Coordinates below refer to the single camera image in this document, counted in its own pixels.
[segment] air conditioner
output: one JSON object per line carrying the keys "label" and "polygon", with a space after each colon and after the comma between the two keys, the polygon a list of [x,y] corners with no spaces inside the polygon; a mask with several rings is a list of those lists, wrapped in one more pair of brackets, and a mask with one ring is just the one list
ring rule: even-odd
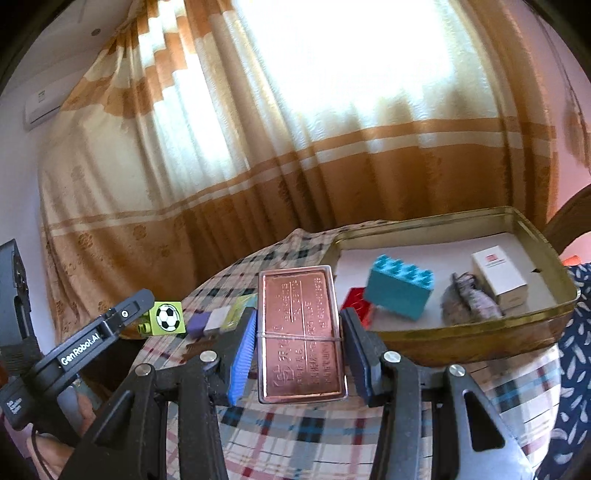
{"label": "air conditioner", "polygon": [[25,102],[25,128],[32,130],[54,116],[84,73],[74,72],[31,95]]}

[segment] teal lego brick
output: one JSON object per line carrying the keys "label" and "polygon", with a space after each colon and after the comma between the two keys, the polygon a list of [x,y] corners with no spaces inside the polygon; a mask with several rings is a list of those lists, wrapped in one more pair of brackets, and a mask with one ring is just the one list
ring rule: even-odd
{"label": "teal lego brick", "polygon": [[418,320],[433,286],[431,270],[423,270],[400,259],[381,255],[369,272],[363,297],[374,305]]}

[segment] green cube with soccer ball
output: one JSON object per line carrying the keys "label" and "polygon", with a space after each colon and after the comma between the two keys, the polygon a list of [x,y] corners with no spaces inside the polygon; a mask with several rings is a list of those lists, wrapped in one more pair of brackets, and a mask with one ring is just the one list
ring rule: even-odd
{"label": "green cube with soccer ball", "polygon": [[176,335],[186,333],[183,307],[179,301],[156,301],[149,310],[149,322],[138,325],[141,335]]}

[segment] purple block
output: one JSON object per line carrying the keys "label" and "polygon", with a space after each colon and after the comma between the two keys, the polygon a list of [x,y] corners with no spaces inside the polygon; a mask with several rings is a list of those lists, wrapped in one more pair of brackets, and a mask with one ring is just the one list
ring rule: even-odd
{"label": "purple block", "polygon": [[209,316],[212,312],[195,313],[187,324],[187,334],[194,340],[199,340],[203,336],[203,329],[207,325]]}

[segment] metal screw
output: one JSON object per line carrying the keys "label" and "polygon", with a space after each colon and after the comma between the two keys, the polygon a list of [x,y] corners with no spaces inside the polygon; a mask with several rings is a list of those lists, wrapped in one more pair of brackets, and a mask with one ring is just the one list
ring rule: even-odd
{"label": "metal screw", "polygon": [[205,350],[204,352],[201,352],[201,354],[199,355],[199,358],[201,359],[202,362],[205,363],[211,363],[214,362],[217,358],[217,353],[214,352],[213,350]]}
{"label": "metal screw", "polygon": [[449,372],[454,377],[463,377],[464,375],[466,375],[466,370],[464,369],[464,367],[462,367],[461,365],[456,365],[456,364],[449,366]]}
{"label": "metal screw", "polygon": [[400,353],[398,352],[393,352],[392,350],[388,350],[386,353],[384,353],[384,360],[386,360],[387,362],[391,363],[391,364],[397,364],[400,362]]}
{"label": "metal screw", "polygon": [[137,367],[135,367],[135,374],[138,377],[145,377],[146,375],[148,375],[152,370],[152,367],[149,366],[148,364],[141,364],[138,365]]}

